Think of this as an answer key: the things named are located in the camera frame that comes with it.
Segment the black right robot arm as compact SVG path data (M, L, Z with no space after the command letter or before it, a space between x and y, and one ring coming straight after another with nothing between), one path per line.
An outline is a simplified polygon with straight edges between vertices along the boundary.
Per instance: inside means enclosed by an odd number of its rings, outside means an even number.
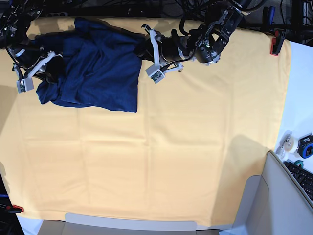
M41 15L45 7L45 0L11 0L0 17L0 48L6 50L12 59L12 71L20 83L33 77L50 84L57 82L57 57L62 53L42 44L43 36L31 40L27 35L31 22Z

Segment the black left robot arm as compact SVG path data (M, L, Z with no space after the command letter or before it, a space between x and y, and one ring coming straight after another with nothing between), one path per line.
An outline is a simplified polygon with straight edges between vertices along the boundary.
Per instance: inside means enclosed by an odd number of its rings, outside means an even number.
M249 7L250 3L249 0L209 0L187 12L180 20L179 29L172 29L169 37L144 24L142 28L147 32L147 39L134 53L139 59L153 63L146 73L154 80L172 71L182 71L184 62L197 60L205 65L214 64L220 60L230 36L244 16L258 10L265 2L254 7ZM186 31L187 18L203 9L202 23L198 28Z

